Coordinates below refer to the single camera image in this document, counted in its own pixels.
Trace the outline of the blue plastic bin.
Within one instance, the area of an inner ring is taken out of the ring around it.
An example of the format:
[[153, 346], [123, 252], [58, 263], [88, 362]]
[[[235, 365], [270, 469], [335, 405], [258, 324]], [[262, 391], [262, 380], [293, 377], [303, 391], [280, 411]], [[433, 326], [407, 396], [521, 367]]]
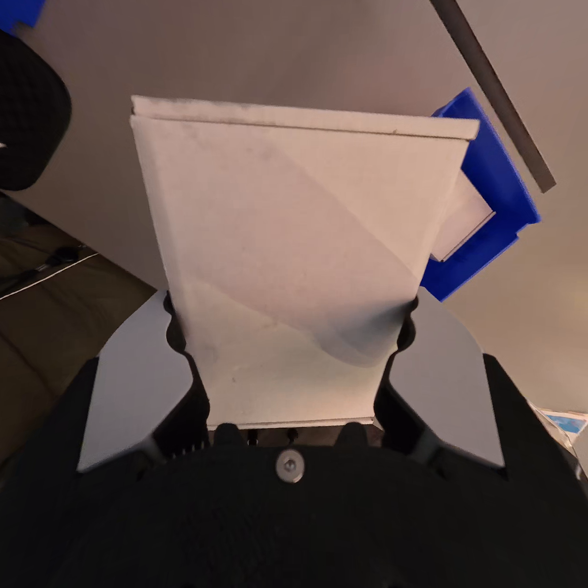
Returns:
[[541, 217], [496, 129], [470, 88], [438, 108], [432, 116], [473, 119], [480, 123], [461, 170], [492, 212], [446, 260], [428, 262], [420, 285], [443, 302], [513, 246], [523, 229], [540, 223]]
[[14, 35], [18, 25], [34, 28], [46, 1], [1, 1], [1, 30]]

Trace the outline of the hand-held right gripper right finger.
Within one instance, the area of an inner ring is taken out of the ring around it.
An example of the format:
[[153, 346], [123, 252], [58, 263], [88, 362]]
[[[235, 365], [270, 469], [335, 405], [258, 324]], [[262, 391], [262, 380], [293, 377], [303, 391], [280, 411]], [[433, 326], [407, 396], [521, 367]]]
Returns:
[[424, 465], [449, 450], [502, 468], [483, 352], [430, 293], [419, 293], [376, 394], [383, 445]]

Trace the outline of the black chair base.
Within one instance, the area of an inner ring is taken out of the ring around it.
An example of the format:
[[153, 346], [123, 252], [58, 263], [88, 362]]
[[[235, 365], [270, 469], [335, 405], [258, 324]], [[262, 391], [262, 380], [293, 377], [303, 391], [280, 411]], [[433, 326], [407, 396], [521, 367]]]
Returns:
[[59, 247], [39, 265], [1, 276], [1, 299], [42, 283], [94, 256], [96, 253], [89, 253], [85, 245]]

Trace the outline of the pale blue printed paper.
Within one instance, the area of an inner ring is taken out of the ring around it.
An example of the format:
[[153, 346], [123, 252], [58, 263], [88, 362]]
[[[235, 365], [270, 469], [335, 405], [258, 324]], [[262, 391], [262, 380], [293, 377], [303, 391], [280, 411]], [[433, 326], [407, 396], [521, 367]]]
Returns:
[[575, 442], [587, 427], [587, 414], [544, 409], [537, 407], [530, 400], [526, 402], [552, 439], [579, 460]]

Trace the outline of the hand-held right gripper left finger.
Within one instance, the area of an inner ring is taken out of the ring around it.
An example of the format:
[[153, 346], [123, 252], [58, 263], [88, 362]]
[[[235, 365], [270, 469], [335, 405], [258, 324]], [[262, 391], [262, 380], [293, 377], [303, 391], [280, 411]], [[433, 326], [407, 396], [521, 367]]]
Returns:
[[133, 452], [164, 462], [199, 450], [209, 411], [170, 293], [159, 290], [99, 353], [77, 470]]

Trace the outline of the dark grey strip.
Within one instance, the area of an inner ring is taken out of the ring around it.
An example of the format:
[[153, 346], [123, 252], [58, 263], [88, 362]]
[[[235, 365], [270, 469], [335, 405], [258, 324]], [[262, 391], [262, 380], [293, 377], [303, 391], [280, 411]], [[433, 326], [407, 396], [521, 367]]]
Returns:
[[457, 1], [430, 1], [542, 194], [556, 180]]

